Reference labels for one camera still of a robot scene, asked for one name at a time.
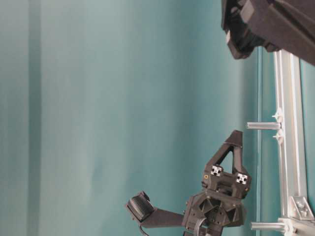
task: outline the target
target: metal frame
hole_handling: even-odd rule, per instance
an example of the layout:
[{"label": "metal frame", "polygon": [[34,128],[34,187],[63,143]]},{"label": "metal frame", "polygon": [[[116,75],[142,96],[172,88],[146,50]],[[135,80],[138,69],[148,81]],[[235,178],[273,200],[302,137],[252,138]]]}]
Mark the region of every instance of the metal frame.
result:
[{"label": "metal frame", "polygon": [[275,53],[276,122],[249,122],[248,129],[277,130],[281,217],[277,223],[252,223],[253,230],[274,230],[285,236],[311,236],[315,218],[308,203],[299,58]]}]

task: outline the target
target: cable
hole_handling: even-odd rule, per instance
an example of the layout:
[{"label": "cable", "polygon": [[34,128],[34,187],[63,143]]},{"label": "cable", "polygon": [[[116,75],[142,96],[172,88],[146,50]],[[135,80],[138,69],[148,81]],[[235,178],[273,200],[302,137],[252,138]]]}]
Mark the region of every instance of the cable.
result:
[{"label": "cable", "polygon": [[199,236],[199,229],[202,226],[203,222],[205,222],[207,218],[201,218],[197,221],[196,225],[195,225],[195,229],[193,231],[193,236]]},{"label": "cable", "polygon": [[146,232],[143,231],[141,225],[139,225],[139,230],[144,236],[149,236]]}]

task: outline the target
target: black 3d-printed part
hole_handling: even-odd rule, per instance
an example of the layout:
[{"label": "black 3d-printed part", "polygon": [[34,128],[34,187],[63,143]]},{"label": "black 3d-printed part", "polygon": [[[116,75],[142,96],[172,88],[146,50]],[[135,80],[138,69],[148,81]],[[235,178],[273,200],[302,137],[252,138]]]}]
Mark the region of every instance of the black 3d-printed part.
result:
[{"label": "black 3d-printed part", "polygon": [[[185,227],[184,236],[221,236],[224,227],[244,224],[246,211],[241,202],[250,189],[251,177],[242,165],[242,132],[234,130],[207,163],[202,179],[203,190],[189,198],[185,215],[153,207],[141,192],[126,204],[132,218],[144,228]],[[220,166],[233,153],[232,173]]]},{"label": "black 3d-printed part", "polygon": [[221,26],[236,59],[263,46],[315,65],[314,0],[222,0]]},{"label": "black 3d-printed part", "polygon": [[154,212],[154,208],[148,201],[148,198],[146,198],[144,192],[131,198],[127,203],[127,207],[140,222],[144,221]]}]

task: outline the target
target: teal backdrop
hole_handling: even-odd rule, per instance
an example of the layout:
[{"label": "teal backdrop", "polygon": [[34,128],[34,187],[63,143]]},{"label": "teal backdrop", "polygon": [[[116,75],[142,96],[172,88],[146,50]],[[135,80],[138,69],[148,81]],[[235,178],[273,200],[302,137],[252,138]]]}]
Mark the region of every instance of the teal backdrop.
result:
[{"label": "teal backdrop", "polygon": [[[232,58],[221,1],[3,0],[0,16],[0,235],[140,235],[128,199],[145,190],[181,213],[234,129],[253,180],[245,225],[223,235],[277,219],[277,144],[245,130],[275,111],[272,57]],[[312,155],[315,85],[303,67]]]},{"label": "teal backdrop", "polygon": [[315,67],[305,61],[301,61],[301,84],[303,100],[303,122],[306,155],[306,171],[308,179],[308,196],[311,208],[315,209]]}]

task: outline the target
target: bolt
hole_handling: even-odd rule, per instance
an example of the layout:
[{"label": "bolt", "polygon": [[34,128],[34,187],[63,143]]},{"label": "bolt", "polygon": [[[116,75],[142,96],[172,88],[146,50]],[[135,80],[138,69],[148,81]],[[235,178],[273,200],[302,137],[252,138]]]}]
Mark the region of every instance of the bolt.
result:
[{"label": "bolt", "polygon": [[296,204],[300,209],[303,209],[305,207],[305,205],[302,202],[297,202]]},{"label": "bolt", "polygon": [[282,145],[282,143],[284,142],[284,132],[283,132],[283,130],[279,129],[278,132],[276,133],[276,135],[273,136],[273,137],[277,139],[279,145]]},{"label": "bolt", "polygon": [[277,122],[282,122],[283,121],[283,116],[282,116],[282,109],[281,108],[278,108],[278,110],[277,110],[277,112],[272,116],[272,117],[274,117],[276,120],[277,120]]},{"label": "bolt", "polygon": [[308,214],[308,210],[307,209],[301,211],[301,215],[303,215],[304,217],[306,217],[307,214]]}]

